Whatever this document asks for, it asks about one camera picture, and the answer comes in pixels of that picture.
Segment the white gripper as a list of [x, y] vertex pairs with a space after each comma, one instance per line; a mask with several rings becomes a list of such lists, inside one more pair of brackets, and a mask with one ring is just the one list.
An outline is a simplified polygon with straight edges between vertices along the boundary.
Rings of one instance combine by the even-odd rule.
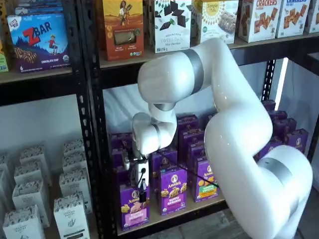
[[139, 202], [147, 201], [147, 188], [149, 186], [149, 160], [146, 156], [141, 155], [135, 158], [131, 170], [131, 185], [139, 189]]

